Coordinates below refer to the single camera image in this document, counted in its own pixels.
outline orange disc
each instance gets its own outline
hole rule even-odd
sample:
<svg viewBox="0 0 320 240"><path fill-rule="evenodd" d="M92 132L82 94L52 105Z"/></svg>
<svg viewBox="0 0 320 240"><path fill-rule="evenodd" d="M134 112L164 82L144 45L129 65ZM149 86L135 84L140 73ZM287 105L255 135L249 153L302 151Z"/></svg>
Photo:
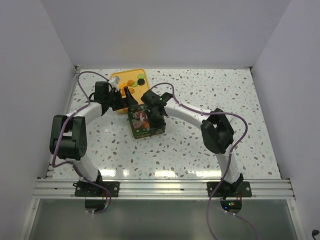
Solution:
<svg viewBox="0 0 320 240"><path fill-rule="evenodd" d="M133 84L135 84L135 81L133 81L133 80L129 80L128 82L127 82L127 84L128 84L128 86L132 86Z"/></svg>

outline wire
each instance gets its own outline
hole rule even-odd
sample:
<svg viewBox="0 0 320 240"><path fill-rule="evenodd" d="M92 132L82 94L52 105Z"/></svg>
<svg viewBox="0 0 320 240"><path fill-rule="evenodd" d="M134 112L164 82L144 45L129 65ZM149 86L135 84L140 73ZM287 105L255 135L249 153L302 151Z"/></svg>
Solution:
<svg viewBox="0 0 320 240"><path fill-rule="evenodd" d="M95 186L95 187L97 187L97 188L102 189L103 191L105 191L105 192L109 195L110 201L109 201L108 205L107 205L104 209L102 209L102 210L100 210L100 211L94 211L94 212L93 212L94 214L98 214L98 213L104 212L104 211L110 206L110 204L111 204L111 199L112 199L112 198L111 198L111 194L110 194L109 190L106 189L105 187L100 186L100 185L96 184L95 182L89 180L89 179L86 178L85 176L83 176L83 174L79 171L79 169L77 168L77 166L76 166L72 161L64 161L64 162L61 162L61 163L59 163L59 164L56 164L56 159L57 159L57 155L58 155L60 143L61 143L62 137L63 137L63 135L64 135L64 132L65 132L65 129L66 129L66 126L67 126L69 120L70 120L73 116L75 116L78 112L80 112L81 110L87 108L88 106L89 106L89 105L85 105L85 106L83 106L83 107L80 107L78 110L76 110L75 112L73 112L73 113L64 121L64 123L63 123L63 125L62 125L62 128L61 128L61 131L60 131L60 134L59 134L59 137L58 137L58 140L57 140L56 145L55 145L55 149L54 149L54 153L53 153L53 158L52 158L52 167L53 167L53 168L57 168L57 167L60 167L60 166L62 166L62 165L64 165L64 164L71 164L71 165L73 166L74 171L75 171L80 177L83 177L83 179L86 180L88 183L90 183L91 185L93 185L93 186Z"/></svg>
<svg viewBox="0 0 320 240"><path fill-rule="evenodd" d="M111 198L111 194L110 194L109 190L106 189L105 187L100 186L100 185L96 184L95 182L89 180L89 179L86 178L85 176L83 176L82 173L81 173L81 172L79 171L79 169L77 168L77 166L76 166L72 161L64 161L64 162L61 162L61 163L59 163L59 164L56 164L56 159L57 159L57 156L58 156L58 151L59 151L59 148L60 148L61 140L62 140L62 137L63 137L63 135L64 135L64 132L65 132L65 129L66 129L66 127L67 127L68 122L69 122L70 119L73 118L78 112L80 112L81 110L87 108L87 107L90 105L90 102L91 102L91 101L90 101L90 98L92 97L93 93L92 93L90 96L88 96L87 93L85 92L85 90L83 89L83 87L81 86L80 81L79 81L79 78L80 78L80 76L81 76L82 74L96 74L96 75L102 77L103 79L105 79L105 80L108 82L108 85L111 86L111 90L114 89L114 88L112 87L112 85L109 83L109 80L108 80L106 77L104 77L103 75L101 75L101 74L99 74L99 73L97 73L97 72L94 72L94 71L83 71L83 72L81 72L81 73L76 77L76 81L77 81L77 83L78 83L78 85L79 85L79 88L81 89L81 91L82 91L83 94L85 95L85 97L86 97L86 99L87 99L88 105L85 105L85 106L80 107L79 109L77 109L76 111L74 111L69 117L67 117L67 119L64 121L64 123L63 123L63 125L62 125L62 127L61 127L61 131L60 131L58 140L57 140L56 145L55 145L54 152L53 152L52 167L53 167L53 168L57 168L57 167L60 167L60 166L62 166L62 165L64 165L64 164L71 164L71 165L73 166L74 171L75 171L80 177L83 177L83 179L85 179L88 183L90 183L91 185L93 185L93 186L95 186L95 187L97 187L97 188L102 189L104 192L106 192L106 193L109 195L110 201L109 201L108 205L105 206L105 208L102 209L102 210L100 210L100 211L95 211L95 212L93 212L94 214L98 214L98 213L104 212L104 211L110 206L110 204L111 204L111 199L112 199L112 198Z"/></svg>
<svg viewBox="0 0 320 240"><path fill-rule="evenodd" d="M90 95L89 95L89 99L90 99L90 101L91 101L91 98L92 98L92 96L95 94L95 92L93 92L93 93L91 93Z"/></svg>
<svg viewBox="0 0 320 240"><path fill-rule="evenodd" d="M108 195L109 195L109 199L110 201L108 202L108 204L104 207L104 209L100 210L100 211L94 211L93 213L94 214L100 214L100 213L103 213L105 210L107 210L107 208L110 206L111 204L111 193L109 192L108 189L106 189L104 186L101 186L99 184L96 184L95 182L89 180L88 178L86 178L85 176L83 177L84 180L86 180L88 183L90 183L91 185L97 187L97 188L100 188L102 189L103 191L105 191Z"/></svg>
<svg viewBox="0 0 320 240"><path fill-rule="evenodd" d="M211 200L213 198L213 196L215 195L215 193L217 192L217 190L220 188L220 186L222 185L227 173L228 173L228 170L230 168L230 164L231 164L231 159L232 159L232 152L233 150L235 149L235 147L242 141L242 139L244 139L244 137L246 136L247 132L248 132L248 124L246 122L246 120L238 115L238 114L235 114L235 113L232 113L232 112L201 112L199 110L196 110L196 109L193 109L192 107L189 107L189 106L186 106L184 105L183 103L181 103L177 98L176 98L176 95L175 95L175 87L173 84L169 83L169 82L162 82L162 83L158 83L156 85L154 85L153 87L150 88L150 90L152 90L153 88L157 87L157 86L160 86L160 85L169 85L171 86L172 88L172 97L173 99L175 100L176 103L178 103L180 106L182 106L183 108L185 109L188 109L194 113L197 113L197 114L202 114L202 115L230 115L230 116L234 116L234 117L237 117L239 118L240 120L242 120L242 122L244 123L244 126L245 126L245 129L244 129L244 132L242 134L242 136L238 139L238 141L235 142L235 144L230 148L230 152L229 152L229 158L228 158L228 163L227 163L227 166L226 166L226 169L225 169L225 172L221 178L221 181L218 183L218 185L215 187L215 189L212 191L210 197L209 197L209 200L208 200L208 203L207 203L207 207L206 207L206 223L207 223L207 226L209 228L209 231L211 233L211 235L213 236L213 238L215 240L218 240L216 234L214 233L214 231L212 230L211 228L211 224L210 224L210 218L209 218L209 211L210 211L210 205L211 205ZM244 218L243 216L240 216L238 214L235 215L236 217L246 221L254 230L254 234L255 234L255 239L256 240L259 240L260 237L259 237L259 234L258 234L258 231L257 229L255 228L255 226L249 221L247 220L246 218Z"/></svg>
<svg viewBox="0 0 320 240"><path fill-rule="evenodd" d="M109 79L107 79L105 76L103 76L103 75L101 75L100 73L97 73L97 72L95 72L95 71L83 71L83 72L81 72L81 73L79 73L79 75L76 77L76 81L77 81L77 83L78 83L78 85L79 85L79 88L80 88L80 90L81 90L81 92L83 92L83 94L84 94L84 96L85 96L85 98L86 98L86 100L87 100L87 102L88 103L90 103L91 102L91 94L90 94L90 96L88 96L87 95L87 93L86 93L86 91L84 90L84 88L82 87L82 85L81 85L81 83L80 83L80 76L82 75L82 74L95 74L95 75L98 75L98 76L100 76L101 78L103 78L104 80L106 80L107 82L108 82L108 85L111 87L111 90L110 91L115 91L116 89L114 88L114 87L112 87L112 85L109 83Z"/></svg>

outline glass panel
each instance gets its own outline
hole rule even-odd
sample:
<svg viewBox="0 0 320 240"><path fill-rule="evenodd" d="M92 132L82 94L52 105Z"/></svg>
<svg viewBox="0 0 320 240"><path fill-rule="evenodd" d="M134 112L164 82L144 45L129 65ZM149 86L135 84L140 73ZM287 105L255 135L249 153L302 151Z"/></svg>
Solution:
<svg viewBox="0 0 320 240"><path fill-rule="evenodd" d="M212 240L204 200L114 200L110 209L92 216L84 201L40 201L32 240ZM240 214L256 226L261 240L297 240L287 201L247 200ZM252 228L225 214L212 201L211 226L221 240L253 240Z"/></svg>

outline black cable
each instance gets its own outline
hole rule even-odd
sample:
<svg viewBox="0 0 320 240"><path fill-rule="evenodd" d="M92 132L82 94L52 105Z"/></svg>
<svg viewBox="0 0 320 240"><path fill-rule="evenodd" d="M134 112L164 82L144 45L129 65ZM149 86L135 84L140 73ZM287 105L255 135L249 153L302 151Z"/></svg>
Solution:
<svg viewBox="0 0 320 240"><path fill-rule="evenodd" d="M92 96L95 94L95 92L91 93L89 96L89 99L91 100Z"/></svg>
<svg viewBox="0 0 320 240"><path fill-rule="evenodd" d="M317 236L318 234L320 234L320 231L319 230L313 230L312 231L312 238L314 239L314 240L317 240L316 238L315 238L315 236Z"/></svg>

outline black bracket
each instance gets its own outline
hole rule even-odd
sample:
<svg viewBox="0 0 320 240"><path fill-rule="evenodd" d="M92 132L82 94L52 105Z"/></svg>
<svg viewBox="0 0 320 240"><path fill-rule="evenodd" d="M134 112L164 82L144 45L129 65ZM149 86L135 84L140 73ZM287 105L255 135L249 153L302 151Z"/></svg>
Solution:
<svg viewBox="0 0 320 240"><path fill-rule="evenodd" d="M216 186L219 184L218 181L209 181L206 183L208 196L210 197L213 190L216 188ZM216 191L213 197L215 198L223 198L224 200L226 198L237 198L237 197L243 197L243 198L250 198L252 197L251 187L250 183L248 181L243 181L237 189L231 189L230 183L224 181L222 185L219 187L219 189Z"/></svg>
<svg viewBox="0 0 320 240"><path fill-rule="evenodd" d="M222 112L219 108L213 111L213 113ZM211 115L202 121L200 128L205 147L214 154L225 154L226 149L234 141L235 132L226 115Z"/></svg>
<svg viewBox="0 0 320 240"><path fill-rule="evenodd" d="M68 117L66 115L56 115L53 117L49 146L52 154L54 154L61 128L67 118ZM64 130L65 133L68 131L72 131L72 135L62 137L57 156L60 159L68 158L80 160L80 158L83 157L87 151L85 117L72 117Z"/></svg>
<svg viewBox="0 0 320 240"><path fill-rule="evenodd" d="M110 192L111 197L113 198L118 197L120 182L103 181L99 185L106 188ZM89 182L78 181L77 183L74 183L73 186L75 187L75 192L74 192L75 197L105 197L106 196L106 194L103 192L101 188L93 186Z"/></svg>
<svg viewBox="0 0 320 240"><path fill-rule="evenodd" d="M142 102L152 113L152 118L160 119L168 116L165 111L165 105L173 97L171 93L165 92L161 96L154 93L152 90L146 91L141 97Z"/></svg>

